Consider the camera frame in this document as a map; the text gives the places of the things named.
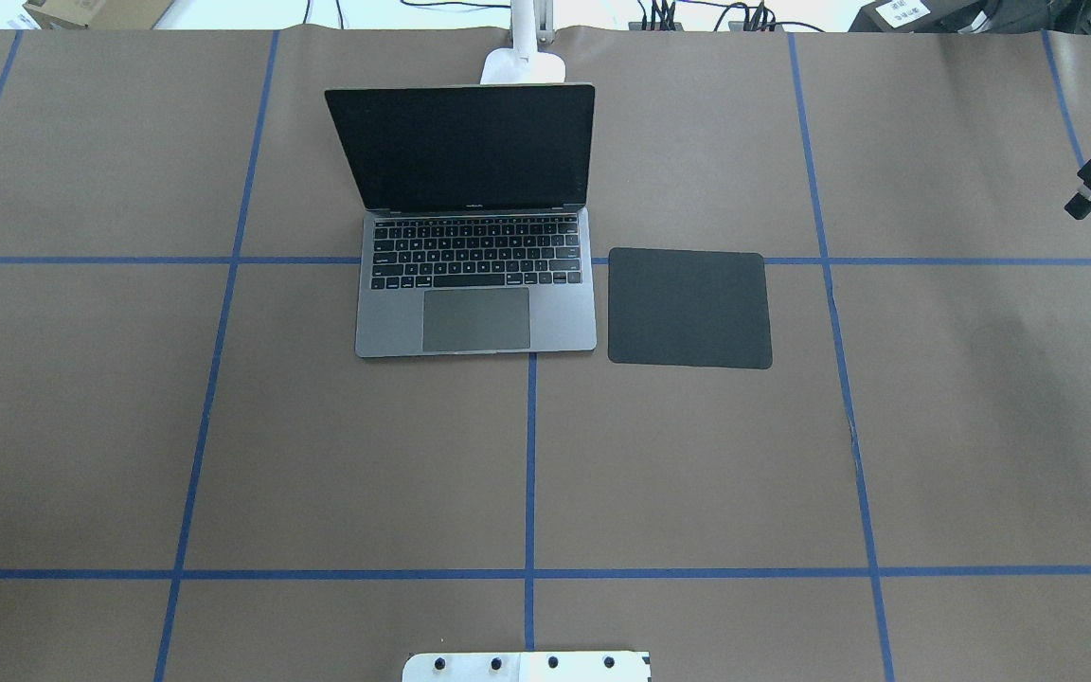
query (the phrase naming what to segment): black keyboard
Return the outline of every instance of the black keyboard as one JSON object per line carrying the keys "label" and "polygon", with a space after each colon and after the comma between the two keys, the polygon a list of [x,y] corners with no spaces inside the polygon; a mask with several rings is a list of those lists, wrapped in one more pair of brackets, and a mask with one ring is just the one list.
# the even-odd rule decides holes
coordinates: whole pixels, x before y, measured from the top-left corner
{"label": "black keyboard", "polygon": [[583,284],[579,216],[380,219],[370,289]]}

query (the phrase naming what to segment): touchpad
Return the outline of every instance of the touchpad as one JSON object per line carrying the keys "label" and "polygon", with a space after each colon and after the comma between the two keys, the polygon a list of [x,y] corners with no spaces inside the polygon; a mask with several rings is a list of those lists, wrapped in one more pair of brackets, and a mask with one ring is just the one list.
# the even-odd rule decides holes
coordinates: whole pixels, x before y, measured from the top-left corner
{"label": "touchpad", "polygon": [[423,349],[528,348],[528,289],[432,289],[423,294]]}

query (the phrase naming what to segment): keyboard key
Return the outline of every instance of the keyboard key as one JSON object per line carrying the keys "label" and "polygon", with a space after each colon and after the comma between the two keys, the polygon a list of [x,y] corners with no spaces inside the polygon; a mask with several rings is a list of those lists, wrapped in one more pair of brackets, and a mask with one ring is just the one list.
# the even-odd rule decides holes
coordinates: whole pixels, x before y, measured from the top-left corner
{"label": "keyboard key", "polygon": [[436,288],[447,286],[503,286],[502,275],[445,275],[434,276],[432,285]]}

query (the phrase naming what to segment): open laptop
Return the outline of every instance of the open laptop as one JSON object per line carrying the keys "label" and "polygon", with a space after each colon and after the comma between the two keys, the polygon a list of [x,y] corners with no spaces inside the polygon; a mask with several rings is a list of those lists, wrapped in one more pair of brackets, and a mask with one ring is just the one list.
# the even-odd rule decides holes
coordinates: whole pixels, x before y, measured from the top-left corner
{"label": "open laptop", "polygon": [[364,208],[360,357],[592,350],[595,89],[328,89]]}

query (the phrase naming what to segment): laptop lid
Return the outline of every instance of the laptop lid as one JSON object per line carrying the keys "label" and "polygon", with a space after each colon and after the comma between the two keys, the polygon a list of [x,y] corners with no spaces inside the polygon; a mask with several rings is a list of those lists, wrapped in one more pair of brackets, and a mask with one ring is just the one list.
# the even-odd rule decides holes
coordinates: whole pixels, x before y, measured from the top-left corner
{"label": "laptop lid", "polygon": [[328,89],[325,96],[369,211],[587,203],[589,83]]}

